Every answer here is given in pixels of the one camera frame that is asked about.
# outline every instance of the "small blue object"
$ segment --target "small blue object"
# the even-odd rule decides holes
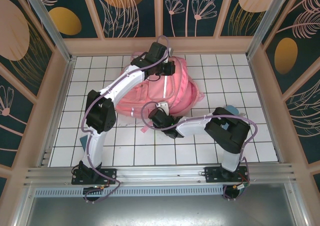
[[[239,115],[239,110],[236,107],[232,106],[232,105],[228,105],[227,107],[225,107],[225,109],[228,110],[233,115]],[[227,130],[228,127],[229,127],[229,124],[227,124],[227,123],[222,126],[222,128],[224,130]]]
[[[84,151],[86,151],[87,140],[88,140],[88,135],[80,138],[80,143]]]

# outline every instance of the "white tile floor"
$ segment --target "white tile floor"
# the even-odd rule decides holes
[[[202,116],[216,107],[233,105],[245,117],[258,124],[258,134],[249,143],[244,156],[249,162],[277,162],[266,119],[251,71],[244,54],[189,54],[189,75],[205,98],[188,116]],[[84,155],[80,129],[86,106],[86,94],[100,90],[115,80],[130,56],[78,57],[64,104],[61,121],[52,150],[50,167],[70,167]],[[103,166],[190,165],[221,163],[223,149],[210,136],[195,135],[171,139],[159,131],[142,133],[141,119],[117,115],[116,126],[107,134]]]

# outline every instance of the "enclosure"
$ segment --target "enclosure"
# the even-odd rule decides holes
[[[0,0],[0,225],[320,225],[319,12],[320,0]],[[117,113],[102,167],[120,188],[86,205],[71,181],[88,93],[161,35],[204,93],[187,117],[234,106],[256,123],[251,186],[224,200],[202,176],[222,163],[216,141],[143,133]]]

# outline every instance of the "pink backpack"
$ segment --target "pink backpack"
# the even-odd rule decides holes
[[[181,57],[170,57],[174,61],[175,73],[172,76],[151,75],[144,82],[131,89],[116,105],[115,110],[122,115],[141,118],[142,107],[150,101],[167,102],[173,116],[184,116],[204,98],[197,84],[188,75],[187,62]],[[149,104],[143,112],[148,118],[155,108]]]

